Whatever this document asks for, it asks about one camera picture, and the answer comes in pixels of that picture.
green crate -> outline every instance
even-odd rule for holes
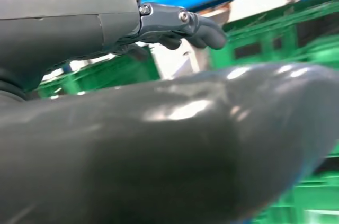
[[[297,24],[319,19],[333,13],[339,13],[339,2],[322,3],[318,6],[310,7],[303,11],[297,11],[291,15],[278,17],[276,15],[267,16],[268,21],[261,22],[257,19],[252,25],[245,26],[248,19],[242,22],[234,22],[230,26],[227,32],[229,42],[221,50],[211,50],[211,64],[214,69],[220,69],[230,66],[243,64],[252,64],[257,62],[269,61],[312,61],[308,50],[313,49],[312,56],[317,56],[316,49],[331,50],[331,47],[339,43],[337,35],[323,36],[310,41],[304,47],[299,48],[297,45]],[[322,43],[316,47],[316,42]],[[246,50],[251,48],[248,55]],[[334,52],[331,53],[331,62]]]
[[[253,220],[254,224],[337,224],[339,174],[303,181]]]
[[[146,61],[136,61],[128,55],[88,65],[79,71],[42,82],[38,88],[40,97],[135,84],[159,79],[160,76],[150,54]]]

gray plastic casing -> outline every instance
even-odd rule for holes
[[[104,53],[140,28],[136,0],[0,0],[0,4],[0,80],[27,91],[36,88],[53,65]]]

robotic finger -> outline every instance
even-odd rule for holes
[[[174,50],[180,45],[181,38],[197,48],[221,49],[227,41],[225,33],[214,21],[187,12],[183,7],[144,3],[139,7],[139,11],[140,28],[137,35],[118,43],[128,40],[160,43]]]

gray robotic arm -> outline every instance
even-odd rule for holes
[[[136,41],[221,48],[226,39],[181,7],[0,3],[1,223],[228,223],[310,174],[339,134],[337,73],[310,64],[23,103],[23,90],[69,59]]]
[[[216,24],[181,7],[137,0],[0,0],[0,89],[36,88],[48,69],[71,59],[123,53],[137,41],[177,48],[222,48]]]

screw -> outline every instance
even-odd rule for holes
[[[139,12],[141,15],[149,15],[150,13],[150,10],[147,6],[141,6],[139,8]]]
[[[188,16],[188,13],[186,11],[180,11],[179,12],[179,18],[183,23],[187,23],[190,17]]]

